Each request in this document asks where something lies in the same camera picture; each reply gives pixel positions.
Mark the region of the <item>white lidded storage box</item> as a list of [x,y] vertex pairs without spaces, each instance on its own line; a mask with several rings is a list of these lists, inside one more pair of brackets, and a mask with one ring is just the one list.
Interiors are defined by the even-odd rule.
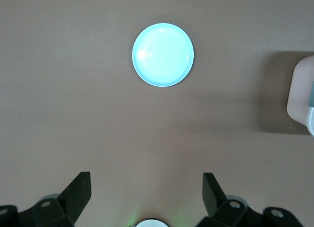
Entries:
[[287,113],[293,120],[306,126],[314,137],[314,55],[302,59],[294,68]]

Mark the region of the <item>light blue round plate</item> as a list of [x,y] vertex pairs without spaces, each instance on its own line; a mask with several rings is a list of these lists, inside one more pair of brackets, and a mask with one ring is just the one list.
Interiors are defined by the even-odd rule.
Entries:
[[194,62],[194,47],[180,27],[158,23],[145,28],[132,48],[138,76],[155,87],[171,87],[186,78]]

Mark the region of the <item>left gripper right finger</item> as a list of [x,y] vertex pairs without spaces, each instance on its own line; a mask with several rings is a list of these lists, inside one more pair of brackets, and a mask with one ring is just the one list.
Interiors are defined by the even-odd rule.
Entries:
[[208,215],[196,227],[302,227],[286,209],[267,207],[260,214],[244,202],[228,198],[212,173],[203,173],[202,197]]

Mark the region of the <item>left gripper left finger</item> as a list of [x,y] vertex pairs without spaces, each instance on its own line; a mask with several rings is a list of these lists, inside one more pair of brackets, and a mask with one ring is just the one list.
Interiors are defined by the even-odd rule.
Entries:
[[45,198],[19,212],[0,206],[0,227],[75,227],[92,196],[90,172],[81,172],[56,198]]

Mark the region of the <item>brown table cover mat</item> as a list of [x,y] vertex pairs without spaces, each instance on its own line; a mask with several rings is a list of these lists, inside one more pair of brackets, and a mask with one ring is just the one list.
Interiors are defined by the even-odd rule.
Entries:
[[[158,23],[194,47],[171,87],[132,63]],[[314,227],[314,137],[286,111],[311,55],[314,0],[0,0],[0,205],[27,209],[89,171],[76,227],[195,227],[211,172],[255,211]]]

